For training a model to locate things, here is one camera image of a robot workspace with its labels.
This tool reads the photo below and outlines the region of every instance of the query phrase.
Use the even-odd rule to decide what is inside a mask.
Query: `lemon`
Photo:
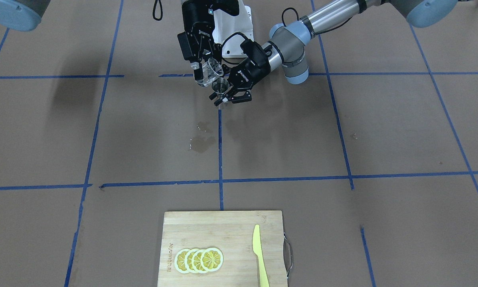
[[[200,264],[205,271],[217,271],[223,265],[223,253],[214,247],[205,249],[200,258]]]
[[[195,255],[195,252],[200,250],[199,248],[193,248],[190,251],[186,253],[184,256],[184,267],[186,267],[186,270],[188,270],[190,273],[198,273],[192,268],[192,261],[193,261],[193,255]]]
[[[186,268],[186,265],[184,265],[184,258],[186,257],[186,253],[188,253],[189,249],[184,248],[177,255],[175,256],[175,260],[177,262],[175,263],[175,269],[179,271],[182,274],[189,273],[188,269]]]
[[[200,259],[202,258],[202,254],[206,251],[206,249],[200,249],[195,254],[193,254],[193,258],[191,260],[191,267],[197,273],[207,273],[206,269],[203,268]]]

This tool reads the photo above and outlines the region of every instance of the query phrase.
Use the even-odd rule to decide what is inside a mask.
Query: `robotic arm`
[[[187,0],[184,4],[201,5],[197,2],[211,2],[211,0]],[[250,101],[250,90],[255,84],[259,83],[264,77],[283,66],[285,77],[292,84],[300,84],[308,78],[308,64],[305,58],[304,47],[316,36],[329,31],[329,29],[347,21],[356,14],[363,13],[369,7],[379,6],[385,3],[391,3],[406,20],[415,27],[423,28],[435,24],[442,18],[447,16],[449,12],[455,7],[457,0],[334,0],[328,5],[319,8],[312,14],[301,17],[286,27],[283,24],[276,24],[270,31],[270,40],[265,44],[260,45],[249,39],[241,44],[241,49],[246,54],[246,59],[230,70],[228,76],[228,86],[225,91],[216,91],[209,98],[215,100],[215,105],[224,102],[243,103]],[[183,4],[184,27],[186,35],[196,35],[196,24],[192,26],[188,24],[187,13],[184,12]],[[212,14],[210,9],[213,5],[206,6],[209,9],[209,15]],[[213,29],[212,16],[208,16],[207,29]],[[205,33],[212,34],[212,30],[206,30]],[[195,72],[195,80],[201,77],[199,71],[202,70],[202,59],[209,60],[215,57],[217,62],[221,63],[221,46],[214,44],[212,37],[202,37],[205,39],[205,45],[212,43],[217,45],[217,48],[212,50],[204,44],[193,44],[192,53],[188,53],[186,47],[186,36],[179,34],[179,42],[184,54],[184,59],[190,60]],[[223,69],[228,72],[228,67],[223,65]]]

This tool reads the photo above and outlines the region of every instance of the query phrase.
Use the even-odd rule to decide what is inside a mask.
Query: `knife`
[[[269,287],[268,274],[266,273],[264,257],[262,256],[261,227],[259,224],[255,225],[255,229],[253,229],[253,252],[257,255],[257,259],[259,260],[261,287]]]

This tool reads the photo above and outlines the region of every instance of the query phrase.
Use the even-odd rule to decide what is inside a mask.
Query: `metal handle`
[[[290,252],[290,266],[287,269],[287,279],[288,279],[290,276],[290,271],[292,271],[292,268],[294,267],[294,261],[292,260],[292,245],[290,245],[290,242],[288,241],[287,236],[285,235],[285,232],[283,233],[283,240],[287,242],[288,250]]]

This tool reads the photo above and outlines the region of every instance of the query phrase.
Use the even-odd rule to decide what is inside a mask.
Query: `yellow knife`
[[[255,225],[253,229],[253,252],[257,255],[259,260],[259,275],[261,277],[261,287],[269,287],[268,274],[266,273],[266,266],[264,266],[264,257],[262,256],[261,244],[261,227],[259,224]]]

